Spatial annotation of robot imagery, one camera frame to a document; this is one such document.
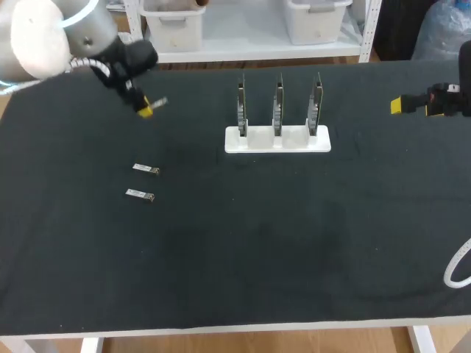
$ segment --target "white cable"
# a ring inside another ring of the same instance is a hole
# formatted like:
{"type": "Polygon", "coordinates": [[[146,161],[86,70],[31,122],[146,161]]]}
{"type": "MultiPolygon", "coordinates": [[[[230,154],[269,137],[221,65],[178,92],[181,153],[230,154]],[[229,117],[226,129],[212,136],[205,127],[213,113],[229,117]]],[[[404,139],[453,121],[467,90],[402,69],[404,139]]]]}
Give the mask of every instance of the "white cable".
{"type": "Polygon", "coordinates": [[[2,85],[2,86],[7,86],[7,87],[13,86],[12,83],[8,83],[8,82],[5,82],[5,81],[0,81],[0,85],[2,85]]]}
{"type": "Polygon", "coordinates": [[[96,5],[98,4],[98,1],[99,0],[90,0],[88,2],[88,4],[85,5],[85,7],[83,9],[81,9],[78,13],[76,13],[75,15],[73,15],[72,17],[70,18],[67,18],[66,20],[63,20],[59,23],[59,25],[62,27],[62,28],[66,28],[66,27],[69,27],[73,24],[76,24],[78,22],[80,22],[81,20],[83,20],[85,17],[87,17],[88,15],[91,14],[91,12],[93,10],[95,10],[95,7],[96,5]]]}
{"type": "Polygon", "coordinates": [[[463,288],[471,284],[471,276],[460,281],[455,282],[451,280],[451,276],[455,271],[456,266],[459,264],[461,259],[466,256],[468,251],[471,250],[471,239],[469,239],[464,245],[456,252],[456,254],[451,259],[450,263],[445,270],[445,275],[443,276],[443,281],[450,288],[463,288]]]}
{"type": "MultiPolygon", "coordinates": [[[[98,60],[86,59],[86,58],[85,59],[73,59],[69,64],[70,71],[74,70],[75,68],[83,68],[83,67],[98,68],[106,77],[111,76],[110,68],[108,68],[104,63],[98,60]]],[[[6,82],[1,82],[2,84],[6,85],[7,88],[0,90],[0,96],[7,96],[19,90],[23,90],[24,88],[34,86],[40,82],[42,81],[37,80],[37,81],[30,81],[30,82],[25,82],[25,83],[20,83],[17,85],[10,85],[10,86],[7,86],[8,84],[6,82]]]]}
{"type": "Polygon", "coordinates": [[[5,88],[4,90],[0,90],[0,96],[8,96],[14,92],[17,92],[19,90],[23,90],[24,88],[28,88],[34,85],[37,85],[42,81],[30,81],[30,82],[25,82],[25,83],[19,83],[17,85],[11,85],[8,88],[5,88]]]}
{"type": "Polygon", "coordinates": [[[104,63],[94,60],[94,59],[73,59],[70,63],[70,69],[73,70],[75,68],[98,68],[106,77],[111,76],[110,68],[108,68],[104,63]]]}

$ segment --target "wooden floor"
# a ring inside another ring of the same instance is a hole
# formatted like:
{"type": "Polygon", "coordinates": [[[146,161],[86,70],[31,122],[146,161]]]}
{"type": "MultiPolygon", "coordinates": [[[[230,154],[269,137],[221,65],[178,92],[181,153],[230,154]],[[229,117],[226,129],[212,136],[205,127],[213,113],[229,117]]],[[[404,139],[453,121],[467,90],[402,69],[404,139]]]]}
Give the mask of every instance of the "wooden floor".
{"type": "MultiPolygon", "coordinates": [[[[282,65],[356,63],[357,57],[275,60],[257,63],[165,65],[162,69],[265,68],[282,65]]],[[[0,117],[8,99],[0,97],[0,117]]],[[[431,327],[437,353],[448,353],[470,325],[431,327]]],[[[79,353],[81,340],[55,340],[60,353],[79,353]]],[[[0,353],[8,350],[0,343],[0,353]]],[[[339,329],[293,332],[250,332],[212,335],[172,335],[108,338],[103,353],[413,353],[407,329],[339,329]]]]}

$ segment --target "white table edge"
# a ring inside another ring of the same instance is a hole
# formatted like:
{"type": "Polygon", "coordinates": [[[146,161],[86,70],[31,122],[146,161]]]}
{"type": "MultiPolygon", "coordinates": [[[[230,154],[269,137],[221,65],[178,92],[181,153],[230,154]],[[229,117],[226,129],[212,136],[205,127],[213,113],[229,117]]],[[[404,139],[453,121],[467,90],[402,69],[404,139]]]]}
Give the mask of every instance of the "white table edge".
{"type": "Polygon", "coordinates": [[[320,321],[309,323],[285,324],[250,324],[234,326],[194,327],[190,329],[137,329],[130,331],[78,332],[78,333],[46,333],[39,335],[5,335],[2,338],[18,338],[21,340],[61,339],[61,338],[113,338],[158,335],[190,335],[202,333],[228,332],[263,332],[263,331],[294,331],[309,329],[366,329],[379,327],[409,327],[428,325],[451,325],[471,323],[471,315],[444,316],[438,318],[393,318],[362,321],[320,321]]]}

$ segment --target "table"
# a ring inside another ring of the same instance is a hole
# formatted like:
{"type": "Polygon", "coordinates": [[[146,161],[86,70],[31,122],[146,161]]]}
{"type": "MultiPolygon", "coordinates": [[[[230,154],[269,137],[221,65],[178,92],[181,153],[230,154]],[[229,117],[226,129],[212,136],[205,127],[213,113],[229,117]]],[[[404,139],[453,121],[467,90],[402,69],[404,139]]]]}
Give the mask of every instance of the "table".
{"type": "Polygon", "coordinates": [[[280,71],[284,124],[302,124],[320,72],[328,154],[225,154],[242,71],[148,73],[150,99],[170,101],[150,121],[89,72],[14,96],[0,124],[2,340],[410,326],[420,349],[423,325],[469,321],[471,288],[442,275],[469,238],[471,124],[389,114],[401,93],[457,82],[457,65],[248,70],[250,125],[269,124],[280,71]]]}

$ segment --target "shelf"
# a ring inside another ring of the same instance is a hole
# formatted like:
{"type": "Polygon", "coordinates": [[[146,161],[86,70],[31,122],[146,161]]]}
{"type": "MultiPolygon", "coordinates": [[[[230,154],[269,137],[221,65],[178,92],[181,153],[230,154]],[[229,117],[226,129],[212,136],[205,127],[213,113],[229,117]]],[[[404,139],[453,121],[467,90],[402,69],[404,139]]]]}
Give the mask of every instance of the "shelf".
{"type": "Polygon", "coordinates": [[[185,53],[159,52],[160,63],[199,63],[343,57],[360,55],[361,34],[346,11],[334,43],[293,46],[286,31],[283,4],[275,0],[213,0],[203,15],[203,47],[185,53]]]}

